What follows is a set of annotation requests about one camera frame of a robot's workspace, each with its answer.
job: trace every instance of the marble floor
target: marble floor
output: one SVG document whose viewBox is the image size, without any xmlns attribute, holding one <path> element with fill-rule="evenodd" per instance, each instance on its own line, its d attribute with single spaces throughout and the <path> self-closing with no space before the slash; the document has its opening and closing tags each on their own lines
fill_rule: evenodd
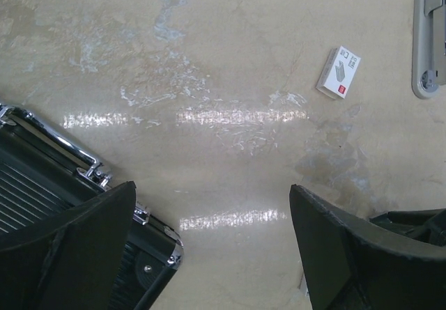
<svg viewBox="0 0 446 310">
<path fill-rule="evenodd" d="M 0 98 L 182 235 L 153 309 L 310 309 L 294 183 L 361 217 L 446 206 L 446 91 L 411 91 L 413 0 L 0 2 Z M 314 86 L 338 45 L 362 61 L 334 101 Z"/>
</svg>

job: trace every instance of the small white box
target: small white box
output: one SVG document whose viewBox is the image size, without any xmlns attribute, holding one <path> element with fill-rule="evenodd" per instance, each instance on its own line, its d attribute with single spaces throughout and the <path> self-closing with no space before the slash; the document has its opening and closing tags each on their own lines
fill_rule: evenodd
<svg viewBox="0 0 446 310">
<path fill-rule="evenodd" d="M 316 88 L 333 99 L 345 99 L 361 58 L 345 47 L 330 52 Z"/>
</svg>

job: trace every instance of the wet floor stain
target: wet floor stain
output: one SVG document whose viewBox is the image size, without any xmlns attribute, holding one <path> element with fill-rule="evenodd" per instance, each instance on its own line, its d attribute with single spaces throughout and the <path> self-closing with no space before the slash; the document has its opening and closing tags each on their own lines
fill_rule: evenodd
<svg viewBox="0 0 446 310">
<path fill-rule="evenodd" d="M 15 5 L 3 12 L 0 21 L 0 36 L 6 49 L 14 48 L 24 38 L 42 37 L 51 40 L 54 33 L 48 26 L 36 24 L 36 13 L 29 7 Z"/>
<path fill-rule="evenodd" d="M 162 8 L 160 14 L 155 19 L 155 37 L 158 40 L 169 42 L 185 36 L 185 33 L 175 29 L 171 26 L 167 26 L 171 16 L 172 10 L 175 7 L 184 6 L 187 0 L 161 0 Z"/>
</svg>

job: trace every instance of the suitcase latch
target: suitcase latch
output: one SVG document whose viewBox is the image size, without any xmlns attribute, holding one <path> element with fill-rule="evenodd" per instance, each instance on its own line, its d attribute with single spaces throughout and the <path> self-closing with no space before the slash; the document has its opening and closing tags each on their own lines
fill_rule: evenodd
<svg viewBox="0 0 446 310">
<path fill-rule="evenodd" d="M 138 206 L 134 207 L 133 219 L 136 222 L 140 223 L 141 225 L 146 225 L 148 223 L 149 217 L 150 214 L 147 213 L 144 209 L 141 209 Z"/>
<path fill-rule="evenodd" d="M 92 182 L 99 187 L 108 190 L 110 187 L 108 186 L 109 181 L 112 179 L 113 175 L 110 172 L 106 172 L 103 168 L 102 162 L 97 164 L 93 164 L 88 171 L 81 167 L 77 167 L 77 174 L 89 181 Z"/>
</svg>

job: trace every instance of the chrome handle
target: chrome handle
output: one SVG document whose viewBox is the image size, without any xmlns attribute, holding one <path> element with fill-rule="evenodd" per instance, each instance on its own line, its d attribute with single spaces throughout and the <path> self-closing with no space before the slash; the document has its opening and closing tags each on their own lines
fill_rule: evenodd
<svg viewBox="0 0 446 310">
<path fill-rule="evenodd" d="M 46 123 L 43 119 L 35 115 L 33 112 L 16 107 L 10 106 L 0 102 L 0 126 L 4 124 L 10 124 L 13 119 L 10 116 L 15 116 L 25 123 L 29 124 L 32 128 L 39 131 L 49 140 L 60 146 L 62 149 L 74 155 L 77 159 L 85 163 L 89 169 L 78 169 L 78 173 L 83 178 L 92 180 L 100 187 L 107 189 L 107 183 L 112 179 L 112 175 L 109 171 L 106 171 L 104 164 L 100 161 L 99 157 L 94 155 L 85 147 L 80 144 L 74 144 L 68 138 L 63 136 L 60 132 L 55 130 L 51 125 Z"/>
</svg>

